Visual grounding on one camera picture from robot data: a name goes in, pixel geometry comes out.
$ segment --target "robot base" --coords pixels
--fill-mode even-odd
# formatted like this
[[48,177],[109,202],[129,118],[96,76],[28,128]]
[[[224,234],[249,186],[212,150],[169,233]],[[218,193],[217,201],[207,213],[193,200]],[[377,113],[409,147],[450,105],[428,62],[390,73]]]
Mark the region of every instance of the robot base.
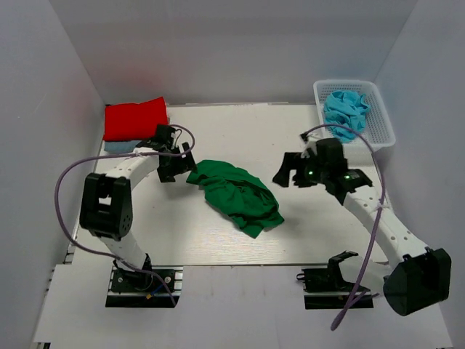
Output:
[[[156,267],[152,271],[165,280],[177,302],[181,295],[182,267]],[[149,299],[147,298],[148,294],[161,285],[158,279],[153,278],[144,289],[138,289],[127,281],[124,273],[125,270],[113,268],[105,303],[106,308],[174,308],[164,287],[161,287]]]

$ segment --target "cable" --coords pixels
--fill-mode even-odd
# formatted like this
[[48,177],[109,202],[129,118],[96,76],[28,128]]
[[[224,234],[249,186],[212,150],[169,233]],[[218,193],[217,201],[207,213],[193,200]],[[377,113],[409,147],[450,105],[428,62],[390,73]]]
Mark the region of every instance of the cable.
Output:
[[173,148],[176,147],[176,145],[177,145],[177,140],[178,140],[179,137],[181,137],[181,135],[182,135],[182,129],[177,129],[176,132],[178,132],[178,131],[180,131],[180,133],[177,135],[176,140],[174,141]]
[[350,309],[350,307],[352,307],[365,294],[364,292],[362,292],[361,294],[359,294],[358,297],[355,297],[355,293],[357,292],[360,282],[362,281],[363,274],[365,274],[368,261],[370,260],[370,255],[371,255],[371,252],[373,251],[373,247],[375,244],[376,231],[378,230],[379,221],[381,220],[381,212],[383,211],[382,205],[384,204],[384,200],[386,198],[386,185],[384,184],[384,175],[379,169],[379,165],[376,162],[375,157],[373,156],[375,151],[373,147],[371,147],[370,143],[360,133],[354,131],[350,127],[342,126],[339,124],[321,124],[319,126],[313,127],[309,129],[308,131],[304,132],[304,135],[308,135],[309,133],[315,131],[316,129],[321,129],[323,127],[341,127],[342,129],[346,129],[352,132],[357,137],[359,137],[366,144],[366,146],[371,152],[371,156],[373,157],[373,162],[375,164],[376,171],[378,172],[379,181],[381,182],[381,198],[379,199],[380,207],[376,210],[375,221],[373,223],[373,229],[371,230],[370,242],[368,243],[368,248],[366,250],[365,259],[363,260],[362,267],[360,268],[360,272],[358,273],[358,276],[357,276],[357,280],[354,283],[354,286],[352,288],[352,291],[350,292],[349,298],[347,298],[346,304],[344,305],[341,312],[335,317],[335,319],[333,320],[333,323],[331,324],[331,331],[334,331],[335,329],[339,327],[339,324],[341,324],[342,320],[346,316],[346,313]]
[[89,158],[78,160],[78,161],[72,163],[70,166],[68,166],[62,172],[62,174],[58,177],[57,184],[55,185],[55,190],[54,190],[54,206],[55,206],[55,212],[57,214],[58,223],[60,224],[60,227],[62,228],[63,233],[65,234],[66,238],[74,246],[76,246],[79,249],[82,249],[83,251],[88,252],[88,253],[113,258],[113,259],[121,262],[123,265],[125,265],[129,269],[131,269],[133,271],[137,271],[138,273],[144,273],[144,274],[148,274],[148,275],[151,275],[151,276],[155,276],[161,282],[161,284],[165,288],[166,292],[169,294],[169,297],[170,297],[171,301],[173,302],[173,305],[176,306],[176,300],[174,299],[173,294],[169,290],[168,285],[166,285],[163,278],[161,278],[157,273],[154,273],[153,271],[148,271],[148,270],[143,270],[143,269],[136,268],[133,265],[130,265],[128,262],[123,260],[123,258],[119,257],[116,254],[111,254],[111,253],[108,253],[108,252],[102,252],[102,251],[96,251],[96,250],[90,249],[89,247],[85,247],[84,245],[81,245],[75,239],[73,239],[73,237],[70,234],[69,230],[66,228],[65,221],[63,220],[63,216],[62,216],[61,210],[60,210],[60,186],[61,186],[61,183],[63,181],[63,178],[65,178],[66,174],[70,170],[72,170],[74,167],[76,167],[76,166],[78,166],[80,164],[84,164],[84,163],[89,162],[89,161],[101,160],[101,159],[134,158],[136,156],[154,156],[154,155],[180,157],[180,156],[184,156],[184,155],[188,154],[195,146],[194,134],[190,130],[186,129],[183,126],[176,125],[176,124],[175,125],[170,125],[170,126],[178,127],[180,129],[183,129],[184,131],[186,131],[189,134],[189,136],[192,138],[192,145],[190,146],[189,149],[187,149],[186,151],[183,151],[182,153],[179,153],[179,154],[160,153],[158,151],[149,151],[149,152],[146,152],[146,153],[108,154],[108,155],[90,156]]

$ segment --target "white wall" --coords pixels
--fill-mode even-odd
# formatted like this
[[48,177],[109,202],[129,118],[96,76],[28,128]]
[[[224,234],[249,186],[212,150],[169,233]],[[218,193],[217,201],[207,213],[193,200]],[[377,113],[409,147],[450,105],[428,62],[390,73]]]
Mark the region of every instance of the white wall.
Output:
[[416,0],[51,0],[106,103],[308,101],[374,80]]
[[[22,349],[68,245],[54,184],[72,161],[96,153],[103,104],[48,1],[3,0],[0,47],[0,346]],[[89,170],[66,181],[70,227]]]
[[465,348],[465,2],[419,0],[376,79],[397,144],[384,154],[396,212],[452,257],[442,313]]

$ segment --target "white table surface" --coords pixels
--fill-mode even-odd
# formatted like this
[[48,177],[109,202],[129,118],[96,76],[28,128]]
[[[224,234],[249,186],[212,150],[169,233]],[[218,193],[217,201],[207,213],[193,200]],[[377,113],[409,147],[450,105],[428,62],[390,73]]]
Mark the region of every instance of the white table surface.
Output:
[[105,308],[111,260],[58,265],[35,342],[51,349],[435,349],[451,346],[439,305],[398,316],[383,297],[354,309],[305,310],[298,266],[189,266],[175,309]]
[[[169,108],[171,123],[190,129],[196,138],[197,162],[228,161],[257,176],[273,192],[285,222],[252,239],[213,210],[204,192],[185,182],[161,184],[156,172],[133,191],[132,230],[156,265],[283,265],[325,263],[352,250],[365,254],[369,233],[323,186],[281,188],[272,183],[286,151],[300,151],[299,134],[318,124],[314,105],[218,105]],[[188,140],[183,135],[180,141]],[[120,160],[102,160],[97,172]],[[361,168],[379,189],[374,166]],[[78,229],[86,246],[105,246]],[[75,260],[87,258],[76,251]],[[385,261],[378,245],[372,259]]]

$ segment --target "red cloth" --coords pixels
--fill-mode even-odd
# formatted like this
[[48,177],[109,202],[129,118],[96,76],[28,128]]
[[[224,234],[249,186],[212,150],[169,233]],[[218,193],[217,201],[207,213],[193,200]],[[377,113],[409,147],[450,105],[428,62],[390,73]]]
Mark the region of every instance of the red cloth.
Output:
[[168,124],[163,97],[140,104],[110,105],[105,108],[103,140],[146,140],[155,135],[158,124]]

